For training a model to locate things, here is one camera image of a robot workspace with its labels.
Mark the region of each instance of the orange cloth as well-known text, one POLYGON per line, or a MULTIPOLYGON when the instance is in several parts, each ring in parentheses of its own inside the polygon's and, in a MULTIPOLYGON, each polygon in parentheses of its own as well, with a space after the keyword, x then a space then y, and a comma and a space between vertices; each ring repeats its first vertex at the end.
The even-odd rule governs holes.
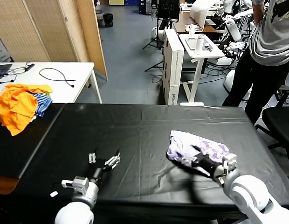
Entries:
POLYGON ((0 123, 11 135, 24 130, 35 115, 38 101, 31 93, 52 92, 48 85, 8 84, 0 94, 0 123))

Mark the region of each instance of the laptop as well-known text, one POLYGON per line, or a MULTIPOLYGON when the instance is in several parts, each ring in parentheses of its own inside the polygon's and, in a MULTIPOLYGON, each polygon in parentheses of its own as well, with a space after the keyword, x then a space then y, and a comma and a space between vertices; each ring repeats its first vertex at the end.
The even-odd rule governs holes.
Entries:
POLYGON ((11 67, 12 67, 12 64, 0 65, 0 78, 2 78, 4 75, 6 75, 11 67))

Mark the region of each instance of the black pants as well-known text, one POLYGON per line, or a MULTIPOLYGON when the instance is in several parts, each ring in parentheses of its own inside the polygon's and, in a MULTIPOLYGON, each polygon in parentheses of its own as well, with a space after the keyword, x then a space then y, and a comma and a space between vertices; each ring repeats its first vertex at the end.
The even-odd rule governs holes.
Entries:
POLYGON ((262 108, 285 82, 288 73, 289 62, 275 67, 260 65, 251 57, 247 48, 238 62, 232 89, 222 106, 239 106, 253 84, 245 112, 255 124, 262 108))

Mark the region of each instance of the gray t-shirt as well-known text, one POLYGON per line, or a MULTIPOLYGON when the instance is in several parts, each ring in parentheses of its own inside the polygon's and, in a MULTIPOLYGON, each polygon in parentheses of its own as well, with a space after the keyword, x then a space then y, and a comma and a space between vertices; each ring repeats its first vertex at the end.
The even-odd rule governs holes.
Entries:
MULTIPOLYGON (((253 0, 255 5, 264 0, 253 0)), ((259 64, 278 66, 289 61, 289 0, 271 0, 267 15, 252 34, 250 54, 259 64)))

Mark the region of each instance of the black tablecloth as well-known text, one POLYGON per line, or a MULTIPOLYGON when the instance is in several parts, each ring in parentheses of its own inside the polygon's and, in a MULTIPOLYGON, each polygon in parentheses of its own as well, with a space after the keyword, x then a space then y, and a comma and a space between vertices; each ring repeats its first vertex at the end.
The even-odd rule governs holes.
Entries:
POLYGON ((40 143, 65 104, 52 104, 42 119, 37 118, 26 129, 12 137, 0 124, 0 175, 20 178, 38 150, 40 143))
POLYGON ((84 175, 94 149, 109 158, 120 147, 121 163, 104 177, 97 206, 202 217, 236 212, 216 183, 166 159, 171 130, 226 144, 243 174, 263 180, 280 204, 289 205, 289 180, 241 108, 157 105, 66 105, 12 196, 49 198, 59 190, 52 200, 69 198, 72 191, 56 183, 84 175))

